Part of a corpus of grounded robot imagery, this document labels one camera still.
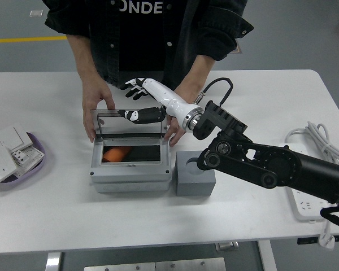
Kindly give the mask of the person's left hand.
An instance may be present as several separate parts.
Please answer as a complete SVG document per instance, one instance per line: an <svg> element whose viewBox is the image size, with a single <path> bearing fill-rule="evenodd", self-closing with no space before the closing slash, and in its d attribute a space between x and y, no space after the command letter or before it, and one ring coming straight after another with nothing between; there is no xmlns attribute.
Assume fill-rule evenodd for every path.
<svg viewBox="0 0 339 271"><path fill-rule="evenodd" d="M186 79L175 89L175 93L182 97L188 103L192 103L202 90L206 80L190 80ZM181 127L177 118L167 117L167 132L164 136L165 141L169 141L169 146L174 147L186 131Z"/></svg>

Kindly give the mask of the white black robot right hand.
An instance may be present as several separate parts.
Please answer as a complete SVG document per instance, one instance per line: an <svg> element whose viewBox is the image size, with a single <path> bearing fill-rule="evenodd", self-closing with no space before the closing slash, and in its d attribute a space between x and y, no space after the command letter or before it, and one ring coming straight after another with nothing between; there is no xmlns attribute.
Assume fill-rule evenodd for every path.
<svg viewBox="0 0 339 271"><path fill-rule="evenodd" d="M127 97L133 95L139 99L143 95L151 95L161 107L144 108L141 110L118 110L118 114L134 124L157 123L164 120L166 115L177 118L181 128L192 131L204 113L197 104L187 103L174 91L152 78L135 78L125 83L132 87Z"/></svg>

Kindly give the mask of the person's right hand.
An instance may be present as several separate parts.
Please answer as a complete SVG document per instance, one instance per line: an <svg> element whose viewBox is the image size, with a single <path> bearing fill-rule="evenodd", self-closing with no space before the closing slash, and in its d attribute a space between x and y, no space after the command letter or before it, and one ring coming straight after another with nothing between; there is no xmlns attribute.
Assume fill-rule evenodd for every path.
<svg viewBox="0 0 339 271"><path fill-rule="evenodd" d="M115 102L108 85L101 78L87 78L82 80L82 111L83 125L91 142L96 138L91 112L96 110L98 103L104 101L108 110L115 109Z"/></svg>

